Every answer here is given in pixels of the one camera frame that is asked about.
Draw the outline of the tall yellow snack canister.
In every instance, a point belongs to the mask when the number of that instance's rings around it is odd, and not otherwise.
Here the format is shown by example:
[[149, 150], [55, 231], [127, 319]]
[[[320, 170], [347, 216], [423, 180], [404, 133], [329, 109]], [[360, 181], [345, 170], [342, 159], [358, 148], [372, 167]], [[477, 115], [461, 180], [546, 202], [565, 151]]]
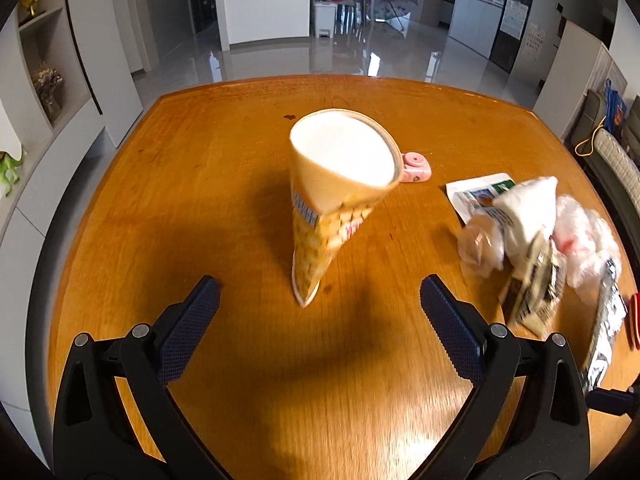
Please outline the tall yellow snack canister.
[[290, 148], [291, 281], [296, 301], [306, 307], [342, 246], [400, 183], [404, 164], [378, 122], [341, 108], [300, 118], [291, 128]]

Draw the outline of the pink tape dispenser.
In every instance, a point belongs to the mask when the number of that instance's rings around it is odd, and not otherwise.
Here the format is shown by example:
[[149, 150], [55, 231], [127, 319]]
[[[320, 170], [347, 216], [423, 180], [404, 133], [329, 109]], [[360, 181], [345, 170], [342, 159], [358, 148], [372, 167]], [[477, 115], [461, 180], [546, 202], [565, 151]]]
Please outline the pink tape dispenser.
[[431, 179], [432, 168], [424, 155], [417, 152], [407, 152], [402, 154], [404, 172], [402, 180], [404, 182], [425, 182]]

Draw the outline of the silver foil snack bag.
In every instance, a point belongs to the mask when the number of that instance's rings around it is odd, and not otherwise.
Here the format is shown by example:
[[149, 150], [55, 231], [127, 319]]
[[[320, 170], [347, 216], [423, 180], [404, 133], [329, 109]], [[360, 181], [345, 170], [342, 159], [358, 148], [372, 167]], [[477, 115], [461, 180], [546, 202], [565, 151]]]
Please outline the silver foil snack bag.
[[627, 307], [617, 285], [618, 271], [609, 258], [605, 263], [599, 284], [596, 322], [582, 370], [582, 392], [587, 394], [598, 388], [613, 362], [614, 344], [627, 315]]

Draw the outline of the crumpled clear plastic bag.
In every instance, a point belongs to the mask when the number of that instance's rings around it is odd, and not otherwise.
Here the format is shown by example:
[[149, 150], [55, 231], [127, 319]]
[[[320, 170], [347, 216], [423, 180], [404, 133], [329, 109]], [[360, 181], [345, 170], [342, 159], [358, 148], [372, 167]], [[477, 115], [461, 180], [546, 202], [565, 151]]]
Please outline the crumpled clear plastic bag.
[[600, 282], [611, 261], [616, 278], [622, 274], [622, 258], [608, 222], [594, 209], [587, 209], [573, 196], [556, 199], [556, 220], [552, 240], [566, 259], [566, 281], [571, 288]]

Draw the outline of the grey sofa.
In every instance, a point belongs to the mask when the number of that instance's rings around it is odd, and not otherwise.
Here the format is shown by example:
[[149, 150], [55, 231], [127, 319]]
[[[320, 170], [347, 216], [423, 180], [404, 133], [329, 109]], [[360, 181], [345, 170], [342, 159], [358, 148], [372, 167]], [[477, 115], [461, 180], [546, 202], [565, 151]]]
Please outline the grey sofa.
[[629, 261], [639, 265], [639, 102], [634, 101], [616, 133], [601, 125], [605, 99], [588, 91], [565, 141], [601, 196]]

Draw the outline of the red flat object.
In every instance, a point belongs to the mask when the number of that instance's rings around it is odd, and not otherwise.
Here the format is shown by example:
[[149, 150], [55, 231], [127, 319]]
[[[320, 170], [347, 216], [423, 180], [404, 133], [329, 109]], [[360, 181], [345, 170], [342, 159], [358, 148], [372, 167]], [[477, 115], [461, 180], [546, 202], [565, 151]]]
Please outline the red flat object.
[[627, 301], [627, 332], [631, 349], [640, 350], [639, 294], [636, 292]]

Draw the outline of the green dinosaur toy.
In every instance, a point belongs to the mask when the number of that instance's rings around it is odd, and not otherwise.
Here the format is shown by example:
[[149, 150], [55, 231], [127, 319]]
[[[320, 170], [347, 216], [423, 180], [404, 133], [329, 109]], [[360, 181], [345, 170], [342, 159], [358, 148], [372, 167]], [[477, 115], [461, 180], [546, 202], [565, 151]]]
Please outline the green dinosaur toy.
[[0, 159], [0, 188], [2, 196], [9, 196], [21, 179], [20, 168], [23, 165], [24, 157], [13, 158], [9, 153], [2, 152]]

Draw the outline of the white low cabinet ledge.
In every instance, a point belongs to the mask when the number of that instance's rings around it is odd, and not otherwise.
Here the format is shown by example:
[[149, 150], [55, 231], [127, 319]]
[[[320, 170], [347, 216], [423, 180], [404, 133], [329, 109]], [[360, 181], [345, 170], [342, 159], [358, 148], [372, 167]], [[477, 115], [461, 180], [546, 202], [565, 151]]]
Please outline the white low cabinet ledge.
[[44, 464], [52, 446], [46, 361], [66, 252], [60, 203], [103, 129], [75, 118], [56, 136], [1, 237], [1, 406]]

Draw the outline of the white wall shelf unit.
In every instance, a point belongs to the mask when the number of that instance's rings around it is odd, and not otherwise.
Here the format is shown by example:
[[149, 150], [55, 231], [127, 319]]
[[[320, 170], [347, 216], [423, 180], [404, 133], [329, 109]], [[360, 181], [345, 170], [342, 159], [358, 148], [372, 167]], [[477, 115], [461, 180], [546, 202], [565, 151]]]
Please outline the white wall shelf unit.
[[56, 136], [75, 118], [118, 148], [142, 112], [115, 0], [1, 0], [1, 153], [24, 157], [17, 202]]

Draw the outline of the wooden table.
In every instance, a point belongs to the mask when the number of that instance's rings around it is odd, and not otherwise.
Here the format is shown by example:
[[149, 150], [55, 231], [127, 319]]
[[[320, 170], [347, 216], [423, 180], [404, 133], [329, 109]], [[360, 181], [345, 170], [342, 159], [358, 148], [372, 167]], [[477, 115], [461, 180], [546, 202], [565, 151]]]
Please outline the wooden table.
[[[433, 174], [404, 183], [343, 246], [314, 301], [291, 287], [288, 135], [315, 110], [375, 119]], [[49, 388], [74, 337], [153, 322], [204, 275], [221, 304], [170, 391], [237, 479], [405, 479], [470, 393], [419, 300], [437, 274], [488, 321], [506, 274], [460, 269], [452, 181], [504, 172], [558, 179], [603, 203], [529, 110], [424, 82], [305, 75], [223, 82], [159, 98], [122, 144], [67, 258], [54, 309]]]

